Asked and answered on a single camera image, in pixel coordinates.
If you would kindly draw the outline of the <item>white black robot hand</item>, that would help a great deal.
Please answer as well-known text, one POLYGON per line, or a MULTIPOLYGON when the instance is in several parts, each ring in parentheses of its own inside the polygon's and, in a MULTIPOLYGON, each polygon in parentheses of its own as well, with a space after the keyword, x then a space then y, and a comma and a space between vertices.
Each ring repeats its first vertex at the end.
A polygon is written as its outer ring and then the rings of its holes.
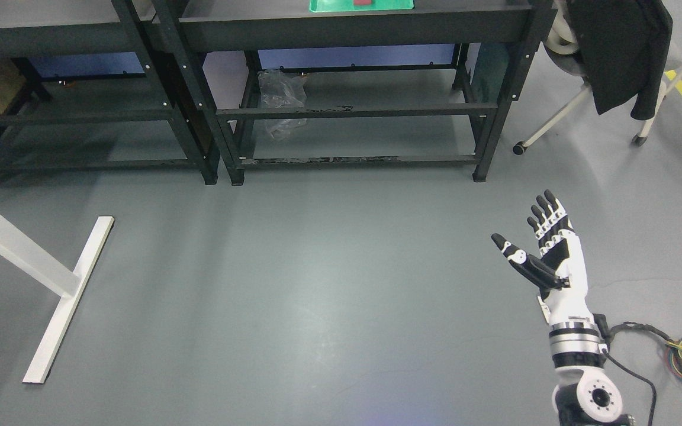
POLYGON ((545 191, 536 197, 531 212, 527 223, 538 241, 538 256, 500 234, 492 234, 492 241, 509 265, 539 289, 542 302, 549 308, 549 325, 594 323, 586 303, 589 283, 584 253, 567 210, 551 191, 545 191))

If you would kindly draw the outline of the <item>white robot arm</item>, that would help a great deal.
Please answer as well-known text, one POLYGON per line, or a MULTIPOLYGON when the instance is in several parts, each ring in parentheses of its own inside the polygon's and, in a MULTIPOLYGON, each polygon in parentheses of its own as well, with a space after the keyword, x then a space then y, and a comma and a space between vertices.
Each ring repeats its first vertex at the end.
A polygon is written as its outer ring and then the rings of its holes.
POLYGON ((636 424, 604 372, 607 337, 609 326, 603 314, 594 314, 593 322, 566 321, 551 327, 549 343, 558 375, 551 399, 561 425, 636 424))

